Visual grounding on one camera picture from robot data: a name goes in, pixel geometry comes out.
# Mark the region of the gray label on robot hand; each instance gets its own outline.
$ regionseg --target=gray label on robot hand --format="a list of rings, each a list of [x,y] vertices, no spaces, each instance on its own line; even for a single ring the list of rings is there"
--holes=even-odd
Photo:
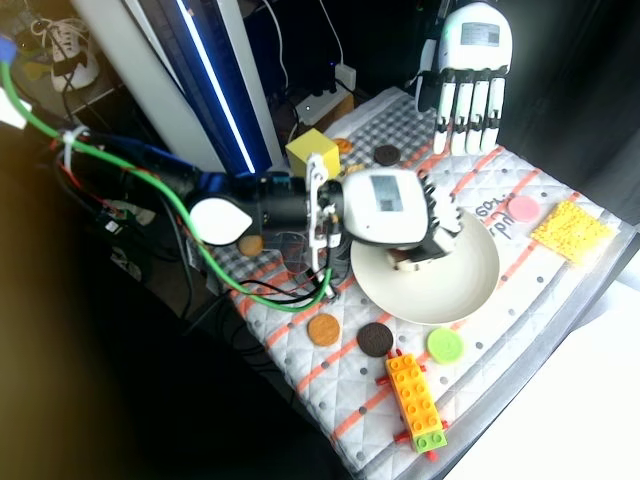
[[[373,192],[376,196],[379,212],[401,212],[402,199],[398,182],[391,175],[374,175],[371,177]]]
[[[490,23],[463,23],[460,43],[462,45],[497,47],[500,44],[500,27]]]

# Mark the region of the checkered fabric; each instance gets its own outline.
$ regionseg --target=checkered fabric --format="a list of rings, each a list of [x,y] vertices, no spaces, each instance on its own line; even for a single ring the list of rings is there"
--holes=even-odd
[[[435,113],[416,113],[408,95],[399,95],[382,110],[370,111],[370,118],[359,128],[336,135],[354,144],[354,150],[342,158],[343,166],[383,168],[373,162],[373,151],[379,145],[394,145],[402,152],[402,167],[428,171],[436,185],[454,194],[460,206],[483,221],[494,236],[502,272],[498,289],[486,308],[452,327],[465,342],[463,358],[447,366],[433,362],[425,352],[431,327],[383,312],[353,276],[339,288],[336,301],[296,315],[266,308],[241,295],[234,301],[253,335],[265,345],[356,478],[395,479],[422,462],[420,478],[426,479],[438,467],[409,445],[394,443],[393,436],[404,430],[400,412],[390,388],[376,385],[375,379],[385,375],[384,362],[360,350],[358,329],[370,322],[384,323],[394,335],[394,348],[413,353],[425,364],[441,417],[451,425],[449,444],[439,455],[452,456],[447,452],[459,452],[481,433],[477,428],[483,424],[483,412],[474,406],[546,331],[589,274],[589,269],[575,268],[533,242],[529,234],[537,223],[515,223],[504,200],[515,195],[536,199],[541,206],[540,220],[558,202],[569,200],[613,229],[623,226],[601,207],[503,148],[484,156],[434,155],[430,145]],[[236,278],[260,274],[274,284],[294,287],[282,262],[273,255],[243,259],[235,247],[216,249],[222,266]],[[335,316],[342,324],[335,345],[315,346],[308,338],[306,325],[320,312]]]

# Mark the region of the white plate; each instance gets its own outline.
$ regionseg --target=white plate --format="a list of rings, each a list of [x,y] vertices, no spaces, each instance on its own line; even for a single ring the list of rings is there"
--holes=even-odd
[[[464,212],[456,249],[417,272],[393,269],[384,249],[353,242],[351,265],[369,298],[387,313],[413,323],[441,325],[468,317],[496,288],[500,259],[493,237]]]

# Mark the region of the pink disc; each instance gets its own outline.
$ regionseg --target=pink disc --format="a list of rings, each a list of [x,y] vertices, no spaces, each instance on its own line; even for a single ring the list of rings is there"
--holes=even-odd
[[[509,201],[507,210],[514,220],[530,222],[540,214],[540,205],[531,197],[516,197]]]

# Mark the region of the sneaker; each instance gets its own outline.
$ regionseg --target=sneaker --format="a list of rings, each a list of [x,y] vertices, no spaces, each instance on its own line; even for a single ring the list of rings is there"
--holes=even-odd
[[[46,47],[47,38],[50,40],[53,49],[51,82],[56,92],[63,92],[67,82],[68,90],[78,90],[98,78],[100,67],[95,55],[89,51],[89,29],[82,20],[43,18],[31,23],[31,32],[42,37],[43,47]]]

